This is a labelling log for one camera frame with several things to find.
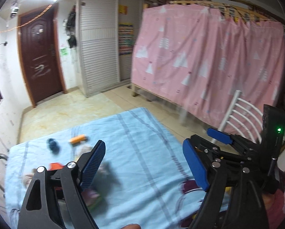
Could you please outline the light blue bed sheet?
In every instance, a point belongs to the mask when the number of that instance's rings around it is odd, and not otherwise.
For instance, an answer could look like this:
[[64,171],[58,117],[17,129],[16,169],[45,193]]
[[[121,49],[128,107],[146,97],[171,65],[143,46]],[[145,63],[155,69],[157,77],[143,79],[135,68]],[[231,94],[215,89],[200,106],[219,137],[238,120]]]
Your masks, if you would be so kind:
[[93,186],[100,194],[91,215],[99,228],[180,228],[197,212],[205,193],[193,175],[180,142],[147,109],[136,108],[53,133],[60,148],[50,152],[48,137],[23,142],[10,149],[5,175],[5,201],[10,226],[16,228],[26,193],[23,176],[39,166],[67,164],[81,147],[69,140],[83,134],[87,145],[106,145],[105,172]]

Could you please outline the colourful wall chart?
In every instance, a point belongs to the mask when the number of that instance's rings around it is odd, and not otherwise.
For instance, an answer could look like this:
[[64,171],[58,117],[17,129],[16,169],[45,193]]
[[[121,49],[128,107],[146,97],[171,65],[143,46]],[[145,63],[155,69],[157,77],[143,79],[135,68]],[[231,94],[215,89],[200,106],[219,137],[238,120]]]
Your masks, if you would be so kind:
[[132,54],[134,47],[134,26],[130,23],[121,23],[118,28],[119,55]]

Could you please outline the blue yarn ball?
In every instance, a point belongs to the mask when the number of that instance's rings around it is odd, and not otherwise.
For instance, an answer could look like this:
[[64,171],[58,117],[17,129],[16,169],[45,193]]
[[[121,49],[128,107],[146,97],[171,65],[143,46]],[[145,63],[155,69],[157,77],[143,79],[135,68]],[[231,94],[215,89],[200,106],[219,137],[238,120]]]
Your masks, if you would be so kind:
[[50,149],[50,151],[54,155],[57,155],[59,153],[60,147],[59,147],[59,145],[55,139],[53,139],[53,138],[47,139],[47,145],[48,145],[48,148]]

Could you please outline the wooden bunk bed frame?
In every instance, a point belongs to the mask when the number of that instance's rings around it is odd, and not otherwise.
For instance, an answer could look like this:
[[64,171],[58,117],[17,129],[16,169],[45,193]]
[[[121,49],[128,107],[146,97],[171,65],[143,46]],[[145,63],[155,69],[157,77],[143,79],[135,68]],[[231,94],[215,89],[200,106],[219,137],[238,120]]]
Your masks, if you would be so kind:
[[144,4],[144,8],[155,7],[159,5],[199,5],[217,9],[223,17],[232,18],[235,22],[253,21],[278,21],[277,16],[267,10],[246,1],[239,0],[163,0],[153,3],[153,5]]

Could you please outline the colourful wrapper trash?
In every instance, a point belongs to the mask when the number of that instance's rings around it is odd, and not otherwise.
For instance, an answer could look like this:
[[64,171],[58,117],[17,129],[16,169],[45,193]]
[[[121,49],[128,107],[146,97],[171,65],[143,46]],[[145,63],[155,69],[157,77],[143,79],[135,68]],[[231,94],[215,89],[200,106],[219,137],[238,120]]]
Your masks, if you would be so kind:
[[93,210],[103,199],[101,194],[93,188],[85,189],[81,195],[88,210]]

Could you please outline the orange thread spool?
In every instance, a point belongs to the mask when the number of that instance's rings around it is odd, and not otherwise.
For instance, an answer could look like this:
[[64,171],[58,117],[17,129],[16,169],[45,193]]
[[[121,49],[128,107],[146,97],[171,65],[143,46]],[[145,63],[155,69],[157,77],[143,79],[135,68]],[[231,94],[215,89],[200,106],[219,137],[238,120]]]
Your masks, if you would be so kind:
[[80,143],[80,142],[82,142],[82,141],[86,141],[87,139],[88,139],[87,136],[85,136],[84,134],[81,134],[81,135],[74,136],[73,138],[71,138],[71,139],[69,140],[69,143],[70,143],[71,145],[76,145],[76,144],[78,144],[78,143]]

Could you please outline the white louvered wardrobe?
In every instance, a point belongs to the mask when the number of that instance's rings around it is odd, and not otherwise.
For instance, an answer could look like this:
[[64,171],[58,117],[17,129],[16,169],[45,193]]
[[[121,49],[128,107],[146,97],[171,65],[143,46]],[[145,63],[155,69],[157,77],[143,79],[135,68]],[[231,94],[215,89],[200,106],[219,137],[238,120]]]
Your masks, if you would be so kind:
[[134,26],[137,39],[144,0],[78,0],[81,90],[87,96],[129,81],[132,54],[119,55],[118,28]]

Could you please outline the white metal chair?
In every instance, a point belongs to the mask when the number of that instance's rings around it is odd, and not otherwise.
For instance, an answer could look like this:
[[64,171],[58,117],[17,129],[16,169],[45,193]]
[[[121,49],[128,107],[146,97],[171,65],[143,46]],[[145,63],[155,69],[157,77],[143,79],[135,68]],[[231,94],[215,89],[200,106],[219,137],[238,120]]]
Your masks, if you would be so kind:
[[264,99],[260,92],[247,97],[238,88],[220,92],[219,98],[212,99],[209,124],[221,132],[238,134],[254,143],[260,143]]

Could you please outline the black bags on hook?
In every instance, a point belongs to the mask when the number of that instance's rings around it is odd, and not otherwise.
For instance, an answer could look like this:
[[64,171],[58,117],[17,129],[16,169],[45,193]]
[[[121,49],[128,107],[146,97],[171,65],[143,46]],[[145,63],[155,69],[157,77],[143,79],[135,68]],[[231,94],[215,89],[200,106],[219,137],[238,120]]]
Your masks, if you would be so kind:
[[76,5],[73,5],[70,13],[68,14],[65,31],[66,35],[68,36],[68,45],[69,48],[75,48],[77,46],[77,40],[75,37],[75,26],[76,26]]

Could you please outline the pink tree-print curtain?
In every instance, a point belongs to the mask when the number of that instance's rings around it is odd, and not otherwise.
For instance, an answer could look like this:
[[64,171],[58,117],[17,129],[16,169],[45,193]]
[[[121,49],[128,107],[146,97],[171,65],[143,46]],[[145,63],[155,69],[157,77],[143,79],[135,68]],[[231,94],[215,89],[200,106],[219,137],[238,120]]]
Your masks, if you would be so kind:
[[258,109],[275,105],[284,67],[281,23],[235,22],[205,6],[163,5],[143,12],[131,81],[217,128],[237,90]]

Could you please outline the dark brown wooden door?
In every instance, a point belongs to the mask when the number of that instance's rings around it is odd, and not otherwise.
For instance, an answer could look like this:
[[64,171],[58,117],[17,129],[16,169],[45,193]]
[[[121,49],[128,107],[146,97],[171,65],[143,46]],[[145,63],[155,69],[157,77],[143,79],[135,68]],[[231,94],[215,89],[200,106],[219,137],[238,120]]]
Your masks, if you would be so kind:
[[32,107],[58,93],[66,93],[57,33],[58,5],[19,15],[18,55]]

